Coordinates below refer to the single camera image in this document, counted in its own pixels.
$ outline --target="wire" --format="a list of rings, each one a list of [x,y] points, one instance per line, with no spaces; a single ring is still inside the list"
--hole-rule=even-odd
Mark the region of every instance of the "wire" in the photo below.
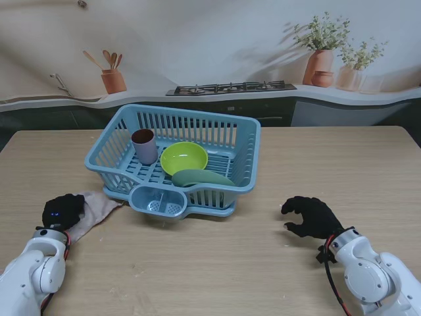
[[[332,287],[332,290],[334,291],[334,294],[336,296],[337,301],[339,302],[340,306],[342,307],[343,311],[345,312],[346,316],[351,316],[351,313],[348,311],[347,306],[343,302],[341,296],[339,295],[338,291],[336,290],[336,286],[334,283],[334,280],[332,278],[332,275],[330,274],[330,268],[329,268],[329,246],[334,238],[337,237],[337,234],[331,235],[324,244],[324,267],[326,269],[326,274],[328,276],[328,280],[330,283],[330,286]]]
[[[68,256],[68,251],[69,251],[69,249],[70,249],[70,245],[71,245],[71,243],[72,243],[72,240],[70,239],[70,235],[67,233],[67,232],[62,232],[63,234],[65,234],[66,235],[66,237],[67,237],[67,241],[66,241],[66,247],[65,247],[65,249],[64,249],[64,255],[63,255],[63,257],[64,257],[64,260],[66,260],[67,259],[67,256]],[[42,315],[44,315],[44,311],[45,311],[45,309],[47,308],[47,306],[48,306],[48,304],[49,304],[49,302],[51,301],[51,298],[53,298],[53,296],[54,296],[54,293],[50,293],[43,301],[42,301],[42,303],[41,303],[41,316]]]

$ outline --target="vase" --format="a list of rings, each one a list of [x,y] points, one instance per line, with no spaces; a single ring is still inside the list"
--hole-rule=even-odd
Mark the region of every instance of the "vase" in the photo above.
[[[117,69],[103,70],[101,77],[108,94],[127,90],[123,76]]]
[[[336,80],[336,87],[341,90],[356,92],[359,90],[362,80],[362,70],[355,70],[343,66]]]
[[[327,88],[334,82],[334,74],[330,71],[316,71],[311,78],[311,83],[318,87]]]
[[[305,69],[303,84],[312,85],[311,79],[316,71],[330,71],[334,61],[334,53],[332,51],[315,51],[307,63]]]

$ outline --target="terracotta pot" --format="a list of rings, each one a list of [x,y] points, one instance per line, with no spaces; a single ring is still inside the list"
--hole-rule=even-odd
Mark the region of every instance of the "terracotta pot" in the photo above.
[[[332,51],[315,51],[307,63],[303,84],[311,85],[311,79],[316,71],[330,71],[333,61],[334,53]]]
[[[316,71],[311,82],[318,87],[330,87],[334,82],[334,74],[330,71]]]
[[[101,75],[108,94],[126,91],[126,83],[118,69],[103,70]]]

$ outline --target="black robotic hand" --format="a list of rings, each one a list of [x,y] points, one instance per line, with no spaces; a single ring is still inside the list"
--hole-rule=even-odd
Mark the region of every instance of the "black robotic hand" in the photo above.
[[[281,213],[288,214],[293,211],[303,216],[303,223],[286,223],[285,227],[300,237],[327,239],[333,233],[343,230],[332,210],[315,197],[295,196],[288,199],[282,205]]]

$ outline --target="plastic cup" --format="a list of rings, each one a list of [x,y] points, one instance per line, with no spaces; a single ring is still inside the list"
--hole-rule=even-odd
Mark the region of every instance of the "plastic cup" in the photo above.
[[[136,130],[132,135],[132,143],[140,163],[151,165],[157,161],[157,143],[155,142],[155,135],[151,130],[146,128]]]

